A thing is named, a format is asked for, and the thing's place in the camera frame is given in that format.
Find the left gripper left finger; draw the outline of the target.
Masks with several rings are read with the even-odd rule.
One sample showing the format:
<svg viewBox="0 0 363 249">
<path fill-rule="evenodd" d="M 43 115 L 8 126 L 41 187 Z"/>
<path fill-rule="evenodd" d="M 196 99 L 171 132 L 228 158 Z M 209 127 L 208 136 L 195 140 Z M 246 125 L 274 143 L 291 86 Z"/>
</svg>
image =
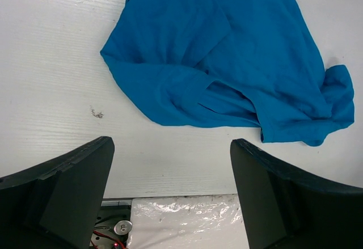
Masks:
<svg viewBox="0 0 363 249">
<path fill-rule="evenodd" d="M 96 138 L 1 178 L 1 248 L 89 248 L 115 146 Z"/>
</svg>

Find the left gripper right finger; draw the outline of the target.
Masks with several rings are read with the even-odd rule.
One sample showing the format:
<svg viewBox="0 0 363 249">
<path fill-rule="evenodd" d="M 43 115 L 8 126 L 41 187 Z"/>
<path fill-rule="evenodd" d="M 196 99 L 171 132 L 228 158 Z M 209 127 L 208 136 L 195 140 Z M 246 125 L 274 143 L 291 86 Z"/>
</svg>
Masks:
<svg viewBox="0 0 363 249">
<path fill-rule="evenodd" d="M 362 189 L 286 163 L 244 139 L 231 165 L 250 248 L 361 248 Z"/>
</svg>

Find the blue t shirt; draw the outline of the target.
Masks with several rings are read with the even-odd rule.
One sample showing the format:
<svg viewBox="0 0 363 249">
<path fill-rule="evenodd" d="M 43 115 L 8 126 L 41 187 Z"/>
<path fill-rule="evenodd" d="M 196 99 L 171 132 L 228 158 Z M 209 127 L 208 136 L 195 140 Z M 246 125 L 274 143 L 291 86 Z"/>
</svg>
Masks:
<svg viewBox="0 0 363 249">
<path fill-rule="evenodd" d="M 161 125 L 319 146 L 354 123 L 348 69 L 325 68 L 296 0 L 125 0 L 100 54 Z"/>
</svg>

